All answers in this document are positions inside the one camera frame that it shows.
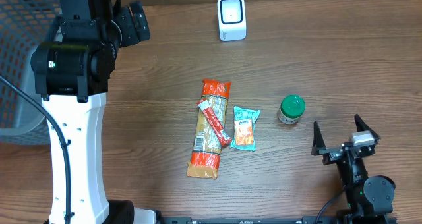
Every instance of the dark blue square outline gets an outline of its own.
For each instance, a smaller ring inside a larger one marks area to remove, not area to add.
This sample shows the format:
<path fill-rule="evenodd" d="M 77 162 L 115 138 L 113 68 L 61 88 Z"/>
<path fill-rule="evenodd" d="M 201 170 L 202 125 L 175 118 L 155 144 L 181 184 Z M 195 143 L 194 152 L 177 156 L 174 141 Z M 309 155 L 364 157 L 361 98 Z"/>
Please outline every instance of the dark blue square outline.
<path fill-rule="evenodd" d="M 225 23 L 223 20 L 223 6 L 222 6 L 222 2 L 225 0 L 221 0 L 220 1 L 220 15 L 222 16 L 222 22 L 223 24 L 237 24 L 243 21 L 243 7 L 242 7 L 242 0 L 239 0 L 239 4 L 240 4 L 240 21 L 238 22 L 230 22 L 230 23 Z"/>

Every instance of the barcode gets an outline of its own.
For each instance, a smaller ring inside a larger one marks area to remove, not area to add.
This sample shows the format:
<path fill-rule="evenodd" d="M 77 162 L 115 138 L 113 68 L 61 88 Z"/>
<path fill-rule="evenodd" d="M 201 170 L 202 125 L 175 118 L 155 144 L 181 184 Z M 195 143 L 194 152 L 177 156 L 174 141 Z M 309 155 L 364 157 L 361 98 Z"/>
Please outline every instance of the barcode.
<path fill-rule="evenodd" d="M 226 132 L 225 132 L 225 130 L 224 130 L 224 129 L 223 129 L 223 130 L 221 130 L 221 133 L 222 133 L 222 135 L 223 135 L 224 139 L 226 139 L 226 140 L 229 140 L 229 139 L 230 139 L 230 136 L 226 134 Z"/>
<path fill-rule="evenodd" d="M 193 146 L 194 151 L 203 151 L 204 150 L 204 137 L 203 136 L 196 136 L 195 143 Z"/>

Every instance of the red candy bar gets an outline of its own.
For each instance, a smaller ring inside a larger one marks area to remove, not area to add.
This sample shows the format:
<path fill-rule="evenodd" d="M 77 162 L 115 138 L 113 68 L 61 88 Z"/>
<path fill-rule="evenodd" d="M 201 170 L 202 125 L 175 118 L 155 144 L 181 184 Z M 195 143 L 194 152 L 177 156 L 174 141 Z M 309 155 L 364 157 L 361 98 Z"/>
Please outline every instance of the red candy bar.
<path fill-rule="evenodd" d="M 223 125 L 218 120 L 216 114 L 210 107 L 209 102 L 206 99 L 198 101 L 198 107 L 204 113 L 206 120 L 210 123 L 212 130 L 216 133 L 218 140 L 222 146 L 225 146 L 231 142 L 231 138 L 226 134 Z"/>

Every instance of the blue snack packet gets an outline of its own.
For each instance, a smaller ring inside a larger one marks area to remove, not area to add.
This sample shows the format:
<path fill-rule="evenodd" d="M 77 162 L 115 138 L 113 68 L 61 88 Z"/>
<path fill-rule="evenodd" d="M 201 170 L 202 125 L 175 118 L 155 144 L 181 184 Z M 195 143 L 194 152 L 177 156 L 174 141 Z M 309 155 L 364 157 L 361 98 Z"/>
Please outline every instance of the blue snack packet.
<path fill-rule="evenodd" d="M 239 150 L 255 151 L 255 140 L 253 132 L 255 123 L 260 115 L 260 110 L 242 109 L 234 107 L 235 114 L 235 138 L 231 141 L 230 147 Z"/>

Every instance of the green lid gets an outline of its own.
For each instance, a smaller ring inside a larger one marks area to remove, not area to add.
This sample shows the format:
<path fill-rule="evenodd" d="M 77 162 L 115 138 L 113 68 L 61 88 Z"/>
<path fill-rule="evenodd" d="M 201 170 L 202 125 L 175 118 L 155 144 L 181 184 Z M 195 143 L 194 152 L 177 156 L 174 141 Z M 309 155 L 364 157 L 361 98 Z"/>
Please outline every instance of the green lid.
<path fill-rule="evenodd" d="M 305 101 L 298 95 L 286 96 L 283 99 L 281 110 L 286 117 L 296 119 L 305 111 Z"/>

